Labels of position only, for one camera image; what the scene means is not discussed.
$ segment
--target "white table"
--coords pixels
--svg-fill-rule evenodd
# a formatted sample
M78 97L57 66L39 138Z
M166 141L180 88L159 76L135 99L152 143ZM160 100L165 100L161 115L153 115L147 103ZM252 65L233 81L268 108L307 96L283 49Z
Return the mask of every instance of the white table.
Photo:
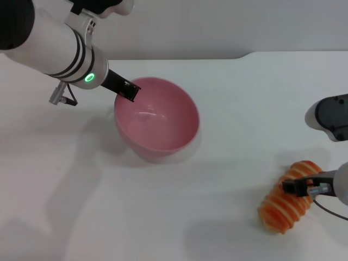
M0 260L346 260L348 222L312 206L271 235L256 209L285 166L348 161L348 142L304 122L314 102L348 92L347 63L348 52L112 61L129 79L177 83L200 110L197 153L153 165L117 136L111 92L74 88L78 107L55 107L57 80L1 56Z

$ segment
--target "pink bowl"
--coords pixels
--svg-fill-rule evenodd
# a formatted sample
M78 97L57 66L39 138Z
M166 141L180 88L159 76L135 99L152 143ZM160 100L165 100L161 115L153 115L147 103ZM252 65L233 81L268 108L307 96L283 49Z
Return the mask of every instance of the pink bowl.
M143 158L159 158L187 147L198 134L200 116L191 97L178 85L148 77L133 81L141 87L135 102L115 100L121 138Z

